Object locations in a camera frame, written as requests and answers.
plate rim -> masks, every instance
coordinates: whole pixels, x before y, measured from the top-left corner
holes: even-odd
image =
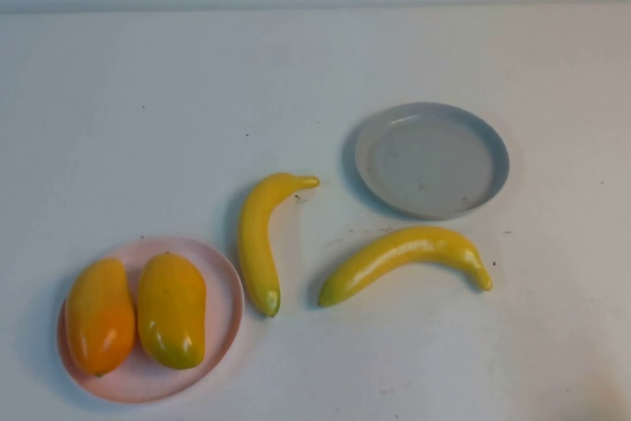
[[[87,394],[90,398],[92,398],[94,400],[99,400],[101,402],[111,403],[111,404],[119,405],[119,406],[133,406],[133,405],[147,405],[147,404],[160,403],[160,402],[164,402],[164,401],[166,401],[168,399],[171,399],[171,398],[173,398],[176,395],[183,394],[186,391],[189,391],[189,390],[195,388],[195,386],[197,384],[199,384],[202,380],[206,379],[214,370],[217,369],[217,367],[220,366],[220,364],[226,358],[226,355],[228,354],[228,352],[230,351],[230,349],[234,345],[235,341],[237,340],[237,337],[239,336],[239,333],[242,330],[244,313],[245,313],[244,284],[243,284],[241,276],[239,275],[239,272],[237,271],[237,268],[233,264],[233,262],[227,256],[225,256],[221,251],[217,250],[214,246],[211,246],[210,244],[208,244],[208,243],[206,243],[206,242],[204,242],[202,240],[191,238],[191,237],[185,237],[185,236],[141,237],[140,239],[129,241],[129,242],[127,242],[127,243],[125,243],[125,244],[123,244],[121,246],[118,246],[118,247],[116,247],[114,249],[108,250],[102,257],[100,257],[100,259],[101,258],[108,258],[110,256],[113,256],[114,254],[127,249],[129,246],[135,246],[135,245],[150,243],[151,241],[159,242],[159,241],[165,241],[165,240],[179,240],[179,241],[184,241],[184,242],[190,242],[190,243],[192,243],[194,245],[197,245],[197,246],[207,246],[208,248],[210,248],[211,250],[215,251],[218,255],[220,255],[225,260],[225,262],[227,263],[227,265],[225,265],[225,266],[228,268],[228,272],[227,273],[230,275],[231,279],[235,278],[234,282],[238,283],[237,285],[231,285],[231,286],[236,286],[238,288],[238,292],[237,292],[236,295],[232,291],[231,291],[231,293],[233,293],[233,295],[236,296],[236,302],[238,303],[238,307],[239,307],[238,310],[236,311],[236,316],[234,317],[233,324],[236,325],[236,330],[234,332],[234,335],[232,336],[232,340],[230,340],[230,344],[223,351],[223,353],[221,354],[221,356],[219,357],[219,359],[217,360],[215,365],[210,370],[208,370],[208,372],[206,374],[204,374],[203,377],[201,377],[196,382],[194,382],[194,383],[192,383],[192,384],[180,389],[179,391],[167,394],[165,396],[160,396],[160,397],[157,397],[157,398],[152,398],[152,399],[147,399],[147,400],[142,400],[142,401],[120,400],[120,399],[106,398],[106,397],[99,396],[99,395],[95,394],[94,392],[86,389],[84,386],[79,384],[75,380],[75,378],[66,369],[66,365],[64,364],[64,359],[61,356],[61,349],[59,347],[60,340],[65,340],[65,335],[62,335],[61,338],[60,338],[60,335],[59,335],[59,326],[61,324],[61,321],[64,319],[64,308],[65,308],[65,304],[66,304],[66,298],[64,298],[62,303],[61,303],[61,306],[59,308],[58,317],[57,317],[57,324],[55,325],[55,348],[56,348],[56,353],[57,353],[57,362],[61,366],[62,372],[64,373],[64,375],[67,378],[67,380],[69,380],[73,386],[78,388],[79,392],[81,392],[83,394]]]
[[[381,119],[384,117],[384,115],[390,115],[390,114],[396,115],[397,112],[404,111],[406,109],[418,110],[419,108],[443,109],[446,111],[450,111],[451,113],[455,113],[457,115],[467,117],[470,121],[475,122],[478,125],[481,125],[482,127],[484,127],[486,131],[491,134],[491,136],[494,138],[497,144],[501,145],[500,153],[502,154],[503,156],[502,158],[504,159],[506,163],[504,167],[505,171],[503,172],[504,175],[501,176],[501,181],[497,185],[497,188],[490,195],[486,196],[478,204],[461,212],[458,211],[458,212],[452,212],[452,213],[443,214],[443,215],[417,212],[416,210],[405,208],[404,206],[400,206],[396,202],[392,202],[387,196],[384,196],[382,193],[379,192],[379,190],[374,185],[371,178],[368,176],[367,166],[362,166],[362,163],[364,163],[365,160],[363,160],[364,154],[362,154],[362,150],[361,150],[362,149],[361,144],[366,141],[366,136],[369,135],[375,129],[376,125],[381,122]],[[392,120],[389,120],[388,123],[392,124],[396,121],[406,120],[416,115],[418,115],[418,112],[408,113],[402,117],[393,118]],[[415,102],[415,103],[394,105],[392,107],[386,108],[384,110],[381,110],[367,117],[364,120],[364,122],[360,125],[359,132],[357,133],[357,137],[355,139],[354,161],[355,161],[355,169],[359,173],[359,176],[362,179],[362,182],[368,187],[368,189],[370,189],[371,193],[374,196],[376,196],[382,203],[387,205],[390,209],[393,209],[403,215],[411,216],[411,217],[424,220],[424,221],[447,221],[450,219],[455,219],[457,217],[464,216],[470,212],[475,211],[476,209],[482,207],[483,205],[491,201],[500,193],[500,191],[504,188],[506,181],[508,180],[509,174],[511,172],[511,157],[509,154],[508,147],[506,146],[506,142],[490,123],[488,123],[479,115],[476,115],[475,113],[469,110],[466,110],[464,108],[458,107],[456,105],[449,105],[449,104],[436,103],[436,102]]]

fake fruit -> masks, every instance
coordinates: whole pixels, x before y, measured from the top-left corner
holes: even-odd
[[[378,278],[414,261],[435,261],[464,271],[485,291],[493,281],[475,245],[465,236],[440,227],[410,227],[377,239],[342,263],[324,282],[317,303],[333,306]]]
[[[64,312],[70,355],[82,372],[101,377],[131,352],[135,314],[119,260],[104,258],[83,270],[70,289]]]
[[[270,317],[280,308],[280,283],[269,244],[269,217],[294,192],[318,185],[315,176],[277,173],[264,178],[245,200],[239,223],[239,260],[249,297]]]
[[[206,282],[197,267],[176,253],[151,258],[138,285],[138,333],[143,349],[172,369],[204,360]]]

banana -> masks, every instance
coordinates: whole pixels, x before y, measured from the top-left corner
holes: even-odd
[[[259,311],[270,317],[276,316],[280,308],[280,284],[269,244],[269,217],[297,190],[318,185],[315,176],[277,173],[264,178],[245,199],[239,223],[239,260],[249,297]]]
[[[493,281],[475,245],[440,227],[410,227],[377,239],[342,263],[324,282],[317,303],[333,306],[359,293],[386,273],[413,261],[436,261],[464,271],[485,291]]]

orange mango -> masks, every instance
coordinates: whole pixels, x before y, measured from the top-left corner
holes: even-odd
[[[131,352],[136,316],[122,262],[104,258],[77,277],[65,304],[66,337],[74,363],[101,377]]]

white table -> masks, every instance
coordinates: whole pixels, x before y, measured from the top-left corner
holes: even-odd
[[[0,418],[630,419],[630,32],[624,4],[0,17]],[[347,171],[349,136],[423,100],[509,147],[501,194],[445,223],[495,289],[419,264],[315,309],[332,265],[414,222]],[[248,310],[163,403],[73,387],[53,344],[72,276],[140,236],[232,256],[245,191],[277,171],[322,179],[272,219],[279,316]]]

